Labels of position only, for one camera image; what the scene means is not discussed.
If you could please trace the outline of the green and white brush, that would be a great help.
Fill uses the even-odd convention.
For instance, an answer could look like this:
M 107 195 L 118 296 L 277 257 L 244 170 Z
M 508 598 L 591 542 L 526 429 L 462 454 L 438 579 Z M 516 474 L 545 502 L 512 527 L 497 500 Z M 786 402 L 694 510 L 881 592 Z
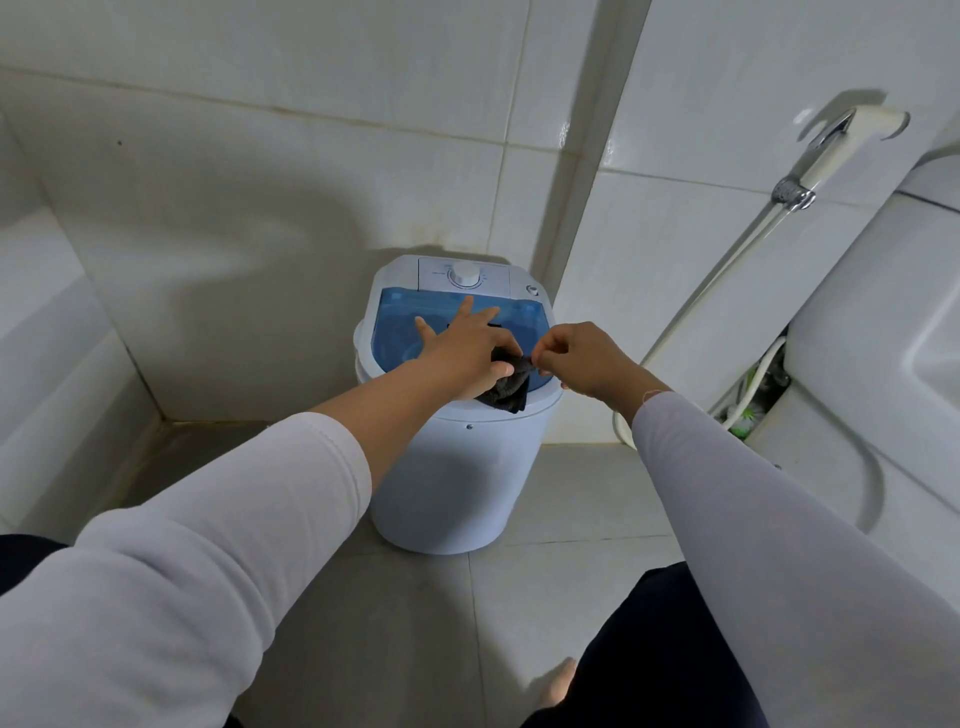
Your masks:
M 764 416 L 758 396 L 765 374 L 759 373 L 759 369 L 755 365 L 748 370 L 738 385 L 736 401 L 726 408 L 724 427 L 740 440 L 745 440 Z

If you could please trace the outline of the person's left leg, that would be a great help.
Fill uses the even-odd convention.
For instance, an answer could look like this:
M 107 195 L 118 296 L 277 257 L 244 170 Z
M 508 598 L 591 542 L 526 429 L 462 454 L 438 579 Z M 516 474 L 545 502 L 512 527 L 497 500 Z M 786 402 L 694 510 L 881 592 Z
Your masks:
M 16 588 L 47 557 L 66 548 L 66 543 L 42 536 L 0 535 L 0 597 Z

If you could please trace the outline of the person's right forearm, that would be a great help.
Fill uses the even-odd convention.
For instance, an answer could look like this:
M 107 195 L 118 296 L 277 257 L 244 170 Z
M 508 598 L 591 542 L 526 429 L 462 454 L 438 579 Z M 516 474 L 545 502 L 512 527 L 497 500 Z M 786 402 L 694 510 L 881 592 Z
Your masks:
M 771 728 L 960 728 L 960 613 L 681 395 L 635 447 Z

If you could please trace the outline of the blue transparent washer lid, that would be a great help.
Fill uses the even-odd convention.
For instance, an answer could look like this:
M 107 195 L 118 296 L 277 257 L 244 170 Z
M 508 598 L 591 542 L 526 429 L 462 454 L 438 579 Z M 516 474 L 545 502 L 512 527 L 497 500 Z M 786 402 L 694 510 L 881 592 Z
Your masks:
M 524 355 L 530 355 L 550 324 L 544 306 L 527 298 L 483 296 L 471 293 L 473 311 L 498 308 L 490 324 L 509 330 Z M 384 371 L 416 358 L 423 349 L 415 318 L 421 317 L 436 333 L 442 333 L 462 305 L 466 294 L 431 292 L 398 286 L 384 288 L 376 310 L 370 349 Z

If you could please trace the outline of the person's leg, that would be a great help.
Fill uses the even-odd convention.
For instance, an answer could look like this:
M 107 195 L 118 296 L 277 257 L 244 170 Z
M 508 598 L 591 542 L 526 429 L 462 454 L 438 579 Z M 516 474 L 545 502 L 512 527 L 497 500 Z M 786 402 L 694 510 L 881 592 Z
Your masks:
M 646 571 L 520 728 L 769 728 L 686 562 Z
M 0 535 L 0 597 L 16 588 L 47 557 L 66 548 L 66 543 L 42 536 Z

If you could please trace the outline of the white mini washing machine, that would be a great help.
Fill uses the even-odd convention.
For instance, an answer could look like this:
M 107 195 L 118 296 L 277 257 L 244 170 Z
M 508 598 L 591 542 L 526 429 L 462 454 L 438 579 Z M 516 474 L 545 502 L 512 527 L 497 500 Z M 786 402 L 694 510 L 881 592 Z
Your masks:
M 473 261 L 483 271 L 477 288 L 450 283 L 452 263 L 463 259 L 406 254 L 375 275 L 364 318 L 353 334 L 359 383 L 388 373 L 375 361 L 372 336 L 384 288 L 397 286 L 465 296 L 540 302 L 550 327 L 555 316 L 544 288 L 524 269 Z M 486 547 L 503 532 L 562 398 L 554 377 L 536 369 L 525 410 L 510 414 L 475 399 L 438 410 L 385 475 L 369 513 L 378 533 L 408 552 L 450 555 Z

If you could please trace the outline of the person's right hand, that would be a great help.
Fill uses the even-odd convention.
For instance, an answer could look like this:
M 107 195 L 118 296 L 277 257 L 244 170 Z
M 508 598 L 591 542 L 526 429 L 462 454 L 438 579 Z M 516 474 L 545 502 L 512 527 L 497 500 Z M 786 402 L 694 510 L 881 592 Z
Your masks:
M 646 402 L 671 391 L 591 321 L 554 325 L 531 356 L 564 356 L 561 385 L 603 403 L 627 424 Z

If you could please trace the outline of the person's right leg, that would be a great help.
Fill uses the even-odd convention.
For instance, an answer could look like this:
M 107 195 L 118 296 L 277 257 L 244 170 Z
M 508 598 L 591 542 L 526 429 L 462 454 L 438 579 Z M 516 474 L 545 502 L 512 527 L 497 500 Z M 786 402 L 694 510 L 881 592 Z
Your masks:
M 520 728 L 769 728 L 686 562 L 646 571 Z

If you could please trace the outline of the person's left forearm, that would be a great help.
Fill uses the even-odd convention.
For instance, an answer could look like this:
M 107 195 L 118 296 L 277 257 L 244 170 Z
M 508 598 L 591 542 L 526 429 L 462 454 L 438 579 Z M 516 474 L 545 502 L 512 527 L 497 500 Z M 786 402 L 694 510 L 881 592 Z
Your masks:
M 448 403 L 415 359 L 94 517 L 0 596 L 0 728 L 226 728 L 379 472 Z

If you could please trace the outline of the white bidet sprayer head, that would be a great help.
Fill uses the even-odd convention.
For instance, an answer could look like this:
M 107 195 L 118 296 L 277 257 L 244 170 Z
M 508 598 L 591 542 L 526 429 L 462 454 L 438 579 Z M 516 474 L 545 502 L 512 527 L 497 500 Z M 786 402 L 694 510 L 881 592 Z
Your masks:
M 785 213 L 811 207 L 817 193 L 865 145 L 892 140 L 905 131 L 911 113 L 884 104 L 857 104 L 827 123 L 809 143 L 814 153 L 801 174 L 784 176 L 771 193 L 771 204 Z

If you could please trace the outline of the person's left hand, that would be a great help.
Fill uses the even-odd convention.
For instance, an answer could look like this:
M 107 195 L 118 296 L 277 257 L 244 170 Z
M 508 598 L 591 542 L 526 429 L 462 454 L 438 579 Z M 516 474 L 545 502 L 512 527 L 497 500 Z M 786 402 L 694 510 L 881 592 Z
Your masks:
M 436 343 L 422 348 L 417 360 L 423 362 L 430 383 L 449 402 L 471 400 L 497 382 L 486 378 L 494 348 L 502 347 L 522 357 L 522 348 L 509 329 L 481 332 L 473 329 L 474 296 L 463 298 L 447 328 Z

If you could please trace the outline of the person's right foot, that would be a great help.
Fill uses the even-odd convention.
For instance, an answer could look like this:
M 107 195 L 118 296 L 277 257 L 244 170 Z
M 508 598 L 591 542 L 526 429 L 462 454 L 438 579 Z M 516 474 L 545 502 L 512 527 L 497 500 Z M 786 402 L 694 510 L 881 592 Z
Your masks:
M 551 709 L 559 706 L 567 697 L 570 685 L 576 674 L 578 661 L 572 657 L 565 658 L 545 678 L 546 682 L 536 703 L 536 710 Z

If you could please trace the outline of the dark grey cloth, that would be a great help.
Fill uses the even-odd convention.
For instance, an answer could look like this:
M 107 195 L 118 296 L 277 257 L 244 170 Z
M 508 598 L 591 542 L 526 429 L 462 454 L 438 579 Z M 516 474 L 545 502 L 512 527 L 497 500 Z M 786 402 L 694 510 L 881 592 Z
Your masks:
M 497 346 L 490 355 L 491 361 L 504 361 L 512 366 L 512 373 L 499 378 L 486 392 L 474 400 L 487 407 L 502 410 L 511 415 L 525 410 L 530 388 L 530 378 L 535 370 L 529 356 L 514 355 L 509 349 Z

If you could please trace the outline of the white toilet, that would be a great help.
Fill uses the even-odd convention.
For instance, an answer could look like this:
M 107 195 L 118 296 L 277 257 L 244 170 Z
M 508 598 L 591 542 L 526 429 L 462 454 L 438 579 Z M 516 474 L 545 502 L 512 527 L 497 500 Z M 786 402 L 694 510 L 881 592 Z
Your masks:
M 960 611 L 960 108 L 788 327 L 747 444 Z

